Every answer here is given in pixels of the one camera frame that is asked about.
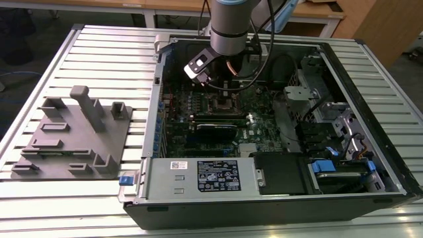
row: metal slatted table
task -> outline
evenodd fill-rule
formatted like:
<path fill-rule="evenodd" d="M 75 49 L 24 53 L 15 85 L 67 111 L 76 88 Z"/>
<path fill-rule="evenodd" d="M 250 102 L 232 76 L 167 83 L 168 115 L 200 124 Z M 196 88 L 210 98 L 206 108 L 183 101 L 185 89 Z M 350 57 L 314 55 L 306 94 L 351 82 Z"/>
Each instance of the metal slatted table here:
<path fill-rule="evenodd" d="M 423 234 L 423 200 L 383 209 L 348 222 L 219 228 L 210 230 L 143 231 L 117 201 L 117 181 L 12 182 L 11 168 L 28 144 L 43 111 L 43 98 L 68 97 L 73 85 L 87 85 L 103 105 L 124 101 L 135 108 L 120 170 L 140 166 L 143 133 L 153 80 L 156 34 L 195 35 L 195 31 L 84 26 L 72 30 L 44 76 L 0 143 L 0 236 L 111 237 L 163 235 L 175 237 L 418 237 Z M 279 40 L 316 41 L 278 36 Z M 354 40 L 319 39 L 331 44 L 376 118 L 423 183 L 423 116 L 366 45 Z M 135 194 L 125 189 L 127 195 Z"/>

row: blue latch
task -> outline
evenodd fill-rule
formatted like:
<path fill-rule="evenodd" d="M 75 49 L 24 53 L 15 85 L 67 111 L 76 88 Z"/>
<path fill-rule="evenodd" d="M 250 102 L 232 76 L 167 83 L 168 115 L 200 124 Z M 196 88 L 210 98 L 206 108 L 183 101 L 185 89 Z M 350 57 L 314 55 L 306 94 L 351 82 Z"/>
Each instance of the blue latch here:
<path fill-rule="evenodd" d="M 120 186 L 132 186 L 133 185 L 133 176 L 120 176 L 119 177 Z"/>
<path fill-rule="evenodd" d="M 375 163 L 372 161 L 367 161 L 367 166 L 371 172 L 376 171 L 376 166 Z"/>
<path fill-rule="evenodd" d="M 334 162 L 331 160 L 318 160 L 311 164 L 311 168 L 315 173 L 336 171 Z"/>

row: table leg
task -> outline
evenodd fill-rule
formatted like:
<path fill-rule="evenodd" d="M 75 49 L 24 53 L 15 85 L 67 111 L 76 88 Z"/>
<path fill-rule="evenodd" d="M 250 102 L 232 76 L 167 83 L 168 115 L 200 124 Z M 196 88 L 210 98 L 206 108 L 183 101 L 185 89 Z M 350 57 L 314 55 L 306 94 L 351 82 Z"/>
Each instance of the table leg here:
<path fill-rule="evenodd" d="M 48 13 L 51 14 L 53 19 L 59 19 L 59 11 L 57 10 L 48 10 Z"/>
<path fill-rule="evenodd" d="M 156 14 L 153 9 L 143 10 L 147 28 L 156 28 Z"/>
<path fill-rule="evenodd" d="M 339 19 L 330 19 L 328 23 L 324 25 L 320 36 L 322 38 L 331 38 L 335 32 L 336 26 L 339 24 Z"/>

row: barcode label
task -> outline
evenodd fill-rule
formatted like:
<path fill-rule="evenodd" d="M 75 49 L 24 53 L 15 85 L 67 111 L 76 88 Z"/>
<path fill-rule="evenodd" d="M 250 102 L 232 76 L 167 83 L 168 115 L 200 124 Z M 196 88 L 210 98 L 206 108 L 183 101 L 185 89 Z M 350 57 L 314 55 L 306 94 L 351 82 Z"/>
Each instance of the barcode label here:
<path fill-rule="evenodd" d="M 131 6 L 131 7 L 141 7 L 141 5 L 140 4 L 123 4 L 123 6 Z"/>
<path fill-rule="evenodd" d="M 171 169 L 172 170 L 185 170 L 185 169 L 188 169 L 188 162 L 187 161 L 172 161 L 171 162 Z"/>

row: black cable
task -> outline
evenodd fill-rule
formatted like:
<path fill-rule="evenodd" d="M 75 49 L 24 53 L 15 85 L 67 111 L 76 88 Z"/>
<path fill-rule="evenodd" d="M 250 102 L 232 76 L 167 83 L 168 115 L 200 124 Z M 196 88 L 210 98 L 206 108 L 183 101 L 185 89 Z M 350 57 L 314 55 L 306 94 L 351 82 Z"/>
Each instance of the black cable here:
<path fill-rule="evenodd" d="M 348 141 L 347 141 L 347 144 L 346 144 L 346 147 L 344 147 L 344 150 L 343 150 L 343 153 L 340 154 L 340 159 L 344 159 L 346 158 L 346 155 L 347 155 L 347 151 L 348 151 L 348 147 L 350 147 L 350 144 L 351 144 L 351 141 L 352 141 L 352 139 L 358 136 L 358 135 L 360 135 L 360 139 L 363 138 L 363 135 L 362 135 L 362 133 L 359 133 L 359 132 L 356 132 L 356 133 L 354 133 L 352 135 L 351 135 L 351 137 L 350 137 L 350 139 L 348 139 Z"/>
<path fill-rule="evenodd" d="M 292 141 L 300 142 L 299 140 L 295 140 L 295 139 L 292 139 L 291 137 L 288 137 L 282 131 L 279 131 L 279 133 L 280 133 L 280 135 L 284 136 L 284 138 L 287 138 L 287 139 L 290 139 L 290 140 L 292 140 Z"/>
<path fill-rule="evenodd" d="M 256 30 L 256 27 L 254 26 L 254 22 L 252 22 L 252 19 L 250 18 L 250 24 L 252 26 L 252 30 L 254 30 L 254 35 L 255 35 L 255 38 L 258 40 L 258 46 L 259 46 L 259 65 L 258 67 L 255 68 L 255 70 L 247 74 L 247 75 L 234 75 L 235 77 L 238 78 L 250 78 L 251 76 L 254 76 L 256 74 L 256 72 L 259 71 L 260 67 L 262 67 L 262 46 L 260 46 L 260 39 L 259 39 L 259 33 L 258 33 L 258 30 Z"/>
<path fill-rule="evenodd" d="M 283 1 L 283 4 L 280 4 L 280 6 L 278 7 L 278 9 L 276 9 L 274 15 L 276 15 L 276 13 L 280 11 L 280 9 L 282 9 L 283 6 L 286 5 L 286 2 L 287 2 L 287 1 L 288 1 L 288 0 L 284 0 L 284 1 Z M 258 31 L 260 31 L 260 30 L 263 29 L 263 27 L 264 27 L 266 24 L 270 22 L 270 20 L 271 20 L 271 17 L 268 17 L 267 20 L 262 23 L 262 25 L 260 25 Z"/>
<path fill-rule="evenodd" d="M 234 92 L 234 91 L 243 91 L 243 90 L 246 90 L 247 88 L 250 88 L 251 85 L 252 85 L 252 84 L 258 81 L 258 79 L 259 79 L 259 75 L 262 74 L 263 69 L 266 68 L 267 63 L 268 63 L 270 58 L 271 58 L 271 53 L 272 53 L 272 49 L 274 49 L 274 39 L 275 39 L 275 16 L 274 16 L 272 0 L 267 0 L 267 3 L 268 3 L 268 5 L 270 5 L 270 13 L 271 13 L 271 17 L 272 17 L 272 18 L 271 18 L 271 21 L 272 21 L 272 31 L 271 31 L 270 52 L 268 52 L 268 56 L 267 56 L 267 58 L 266 58 L 266 60 L 264 60 L 264 63 L 263 63 L 263 65 L 262 65 L 262 68 L 260 68 L 260 70 L 259 70 L 259 72 L 258 72 L 255 78 L 254 78 L 252 81 L 247 84 L 246 87 L 242 87 L 242 88 L 220 88 L 220 87 L 218 87 L 218 86 L 214 86 L 214 85 L 211 85 L 211 84 L 207 84 L 207 85 L 208 85 L 211 88 L 214 88 L 214 89 L 218 89 L 218 90 L 222 90 L 222 91 L 231 91 L 231 92 Z"/>
<path fill-rule="evenodd" d="M 267 80 L 270 80 L 270 78 L 272 77 L 272 75 L 274 75 L 274 67 L 275 67 L 275 64 L 276 64 L 276 62 L 278 62 L 278 59 L 280 58 L 280 57 L 287 57 L 287 58 L 290 58 L 291 59 L 291 61 L 292 61 L 292 63 L 294 63 L 294 75 L 295 75 L 295 77 L 296 77 L 296 79 L 298 79 L 298 63 L 296 63 L 296 61 L 295 61 L 295 58 L 290 55 L 290 54 L 287 54 L 286 52 L 282 52 L 282 53 L 279 53 L 274 58 L 272 58 L 272 60 L 271 60 L 271 62 L 270 62 L 270 66 L 268 66 L 268 71 L 267 71 Z"/>
<path fill-rule="evenodd" d="M 202 7 L 202 13 L 200 13 L 199 24 L 198 24 L 198 35 L 200 35 L 200 24 L 202 24 L 202 18 L 203 18 L 203 13 L 204 13 L 204 7 L 206 7 L 206 5 L 207 5 L 207 9 L 208 9 L 208 11 L 210 11 L 210 15 L 212 16 L 210 2 L 208 2 L 207 0 L 204 0 L 204 2 L 203 2 L 203 7 Z"/>
<path fill-rule="evenodd" d="M 318 107 L 324 103 L 324 101 L 328 99 L 331 95 L 324 95 L 318 101 L 316 104 L 308 109 L 307 113 L 303 116 L 303 120 L 312 114 L 312 112 L 318 109 Z"/>
<path fill-rule="evenodd" d="M 172 20 L 169 20 L 169 23 L 172 23 L 172 25 L 176 26 L 176 29 L 180 29 L 181 27 L 184 27 L 188 24 L 189 20 L 191 20 L 191 16 L 188 17 L 187 21 L 181 25 L 177 25 Z"/>

